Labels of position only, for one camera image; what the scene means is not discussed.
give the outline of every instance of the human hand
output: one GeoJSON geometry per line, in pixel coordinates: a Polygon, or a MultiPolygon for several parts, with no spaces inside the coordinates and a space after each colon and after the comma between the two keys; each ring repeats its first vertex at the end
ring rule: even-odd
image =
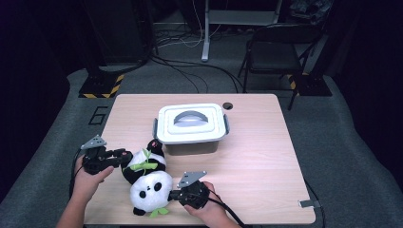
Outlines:
{"type": "Polygon", "coordinates": [[[88,203],[92,196],[98,189],[99,183],[113,172],[113,166],[109,166],[105,170],[99,172],[96,175],[88,174],[83,166],[83,156],[78,158],[75,166],[76,177],[74,182],[73,200],[79,200],[83,203],[88,203]]]}
{"type": "MultiPolygon", "coordinates": [[[[220,201],[220,196],[215,194],[214,185],[210,182],[204,181],[204,185],[210,190],[209,198],[220,201]]],[[[210,228],[214,227],[239,227],[232,219],[230,219],[225,209],[213,202],[208,201],[203,208],[195,209],[189,205],[185,205],[184,209],[192,216],[201,219],[204,224],[210,228]]]]}

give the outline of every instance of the stuffed panda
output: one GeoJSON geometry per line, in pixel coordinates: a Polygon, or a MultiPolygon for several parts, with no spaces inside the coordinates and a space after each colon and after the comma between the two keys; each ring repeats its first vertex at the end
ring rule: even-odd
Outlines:
{"type": "Polygon", "coordinates": [[[155,217],[167,213],[164,207],[172,200],[169,194],[173,180],[165,168],[163,144],[157,139],[152,140],[146,150],[133,154],[129,163],[122,164],[123,175],[132,184],[130,200],[134,215],[151,212],[151,217],[155,217]]]}

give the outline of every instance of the forearm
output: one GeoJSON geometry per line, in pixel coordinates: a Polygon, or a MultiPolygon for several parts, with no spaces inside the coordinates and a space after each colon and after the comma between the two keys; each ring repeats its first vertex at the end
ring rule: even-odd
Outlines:
{"type": "Polygon", "coordinates": [[[71,198],[57,223],[57,228],[83,228],[86,202],[71,198]]]}

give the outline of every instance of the green bamboo leaf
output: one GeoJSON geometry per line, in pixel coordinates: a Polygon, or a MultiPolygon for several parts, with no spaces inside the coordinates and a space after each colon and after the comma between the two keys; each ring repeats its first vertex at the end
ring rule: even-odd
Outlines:
{"type": "Polygon", "coordinates": [[[161,215],[166,215],[166,214],[168,214],[168,209],[166,209],[166,208],[160,208],[160,209],[158,209],[158,212],[160,212],[160,214],[161,215]]]}
{"type": "Polygon", "coordinates": [[[154,211],[152,211],[151,215],[150,215],[151,218],[155,218],[156,216],[158,216],[158,209],[155,209],[154,211]]]}

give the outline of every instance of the table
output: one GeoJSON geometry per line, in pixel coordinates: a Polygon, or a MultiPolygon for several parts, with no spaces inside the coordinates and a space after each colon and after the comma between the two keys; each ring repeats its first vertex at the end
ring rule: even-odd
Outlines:
{"type": "MultiPolygon", "coordinates": [[[[165,152],[166,172],[174,180],[184,171],[207,171],[201,181],[214,183],[222,200],[245,224],[309,224],[314,209],[301,208],[308,200],[297,156],[278,98],[273,94],[125,94],[111,109],[103,139],[106,148],[137,152],[152,140],[152,124],[166,105],[230,103],[224,109],[230,132],[214,153],[178,156],[165,152]]],[[[132,214],[130,184],[115,169],[100,184],[86,208],[85,224],[198,225],[177,201],[168,215],[150,218],[132,214]]]]}
{"type": "Polygon", "coordinates": [[[210,49],[210,24],[268,26],[278,21],[282,0],[278,0],[275,11],[216,10],[210,9],[210,0],[205,0],[205,34],[201,60],[208,61],[210,49]]]}

